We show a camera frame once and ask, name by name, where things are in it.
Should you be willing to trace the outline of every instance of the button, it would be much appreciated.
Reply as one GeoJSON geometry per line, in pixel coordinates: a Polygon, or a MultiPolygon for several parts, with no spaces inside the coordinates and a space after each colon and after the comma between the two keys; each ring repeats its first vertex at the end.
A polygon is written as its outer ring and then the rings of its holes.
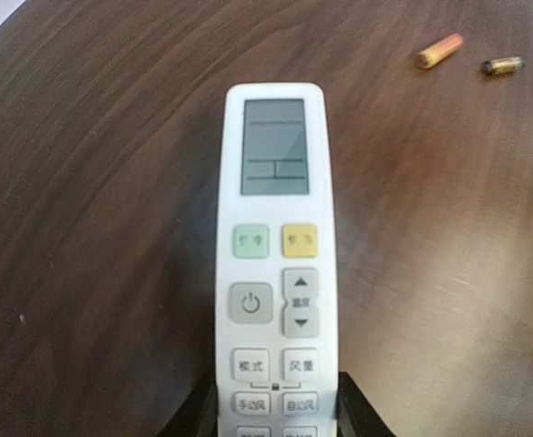
{"type": "Polygon", "coordinates": [[[236,432],[236,437],[270,437],[270,428],[254,428],[253,426],[241,426],[236,430],[236,432]]]}
{"type": "Polygon", "coordinates": [[[314,225],[285,225],[282,241],[286,258],[316,258],[318,254],[317,227],[314,225]]]}
{"type": "Polygon", "coordinates": [[[317,393],[285,393],[282,397],[284,414],[287,416],[302,416],[314,414],[319,410],[317,393]]]}
{"type": "Polygon", "coordinates": [[[269,379],[268,351],[237,349],[233,352],[233,377],[242,382],[266,382],[269,379]]]}
{"type": "Polygon", "coordinates": [[[265,225],[238,225],[233,230],[233,254],[240,259],[264,259],[270,252],[265,225]]]}
{"type": "Polygon", "coordinates": [[[291,339],[309,339],[319,335],[319,314],[316,307],[284,310],[284,335],[291,339]]]}
{"type": "Polygon", "coordinates": [[[236,323],[272,321],[272,287],[260,283],[238,283],[231,287],[230,317],[236,323]]]}
{"type": "Polygon", "coordinates": [[[235,394],[235,408],[238,414],[245,416],[267,416],[270,412],[270,394],[244,393],[235,394]]]}
{"type": "Polygon", "coordinates": [[[287,349],[283,353],[286,381],[314,381],[319,378],[319,352],[316,349],[287,349]]]}
{"type": "Polygon", "coordinates": [[[284,275],[284,297],[315,299],[319,294],[319,275],[315,269],[286,269],[284,275]]]}
{"type": "Polygon", "coordinates": [[[282,437],[317,437],[317,429],[315,426],[284,428],[282,437]]]}

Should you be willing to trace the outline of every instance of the wooden table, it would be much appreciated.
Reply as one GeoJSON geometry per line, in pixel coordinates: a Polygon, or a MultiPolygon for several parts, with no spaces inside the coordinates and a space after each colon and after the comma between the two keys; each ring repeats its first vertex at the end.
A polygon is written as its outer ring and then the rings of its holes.
{"type": "Polygon", "coordinates": [[[153,436],[212,365],[223,103],[256,81],[326,95],[341,369],[399,436],[533,436],[525,0],[29,0],[0,29],[0,436],[153,436]]]}

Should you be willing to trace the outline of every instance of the white remote control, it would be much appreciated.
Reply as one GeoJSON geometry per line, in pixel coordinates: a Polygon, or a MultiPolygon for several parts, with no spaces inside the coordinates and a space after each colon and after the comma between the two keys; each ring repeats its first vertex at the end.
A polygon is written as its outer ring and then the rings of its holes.
{"type": "Polygon", "coordinates": [[[217,235],[219,436],[335,437],[335,228],[318,86],[229,91],[217,235]]]}

